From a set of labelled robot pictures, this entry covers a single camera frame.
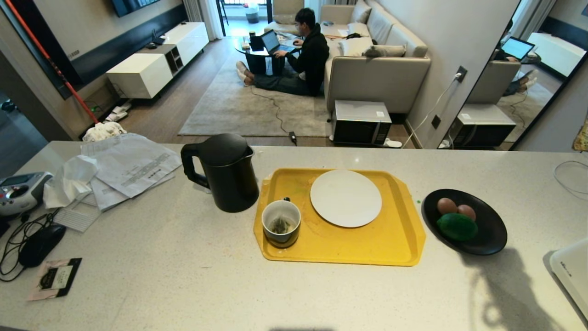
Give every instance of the kettle handle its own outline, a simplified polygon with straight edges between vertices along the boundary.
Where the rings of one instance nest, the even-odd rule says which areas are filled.
[[[180,155],[182,156],[182,165],[184,167],[184,173],[188,177],[189,180],[193,181],[194,183],[204,186],[206,188],[210,188],[208,184],[208,180],[203,175],[200,175],[194,169],[194,161],[192,157],[198,157],[198,144],[188,144],[182,147],[182,151]]]

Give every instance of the mirror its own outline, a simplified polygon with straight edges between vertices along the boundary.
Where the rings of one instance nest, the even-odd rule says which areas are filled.
[[[585,1],[521,0],[439,148],[510,150],[588,49]]]

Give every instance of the mop head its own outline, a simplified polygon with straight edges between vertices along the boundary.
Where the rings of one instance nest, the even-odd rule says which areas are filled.
[[[98,123],[90,130],[86,131],[85,136],[82,138],[84,141],[98,141],[104,140],[110,137],[114,137],[119,134],[126,133],[126,130],[116,122]]]

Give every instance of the yellow tray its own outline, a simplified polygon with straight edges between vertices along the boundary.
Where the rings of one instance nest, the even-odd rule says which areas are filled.
[[[406,184],[384,171],[354,170],[369,178],[382,194],[382,210],[371,223],[348,229],[323,219],[310,202],[312,183],[327,169],[277,169],[262,183],[253,232],[268,260],[414,266],[425,245],[425,231]],[[272,246],[263,235],[261,214],[271,202],[289,197],[300,209],[297,242]]]

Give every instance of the laptop screen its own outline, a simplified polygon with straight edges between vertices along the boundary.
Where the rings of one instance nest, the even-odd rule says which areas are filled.
[[[533,49],[533,47],[533,44],[523,42],[516,38],[510,38],[505,42],[504,45],[502,45],[502,50],[517,59],[523,59],[525,56],[527,56],[531,49]]]
[[[278,38],[276,37],[276,33],[273,30],[268,31],[265,34],[263,34],[261,36],[261,40],[263,40],[263,44],[265,45],[265,48],[268,51],[271,51],[272,49],[274,49],[280,45],[280,42],[278,41]]]

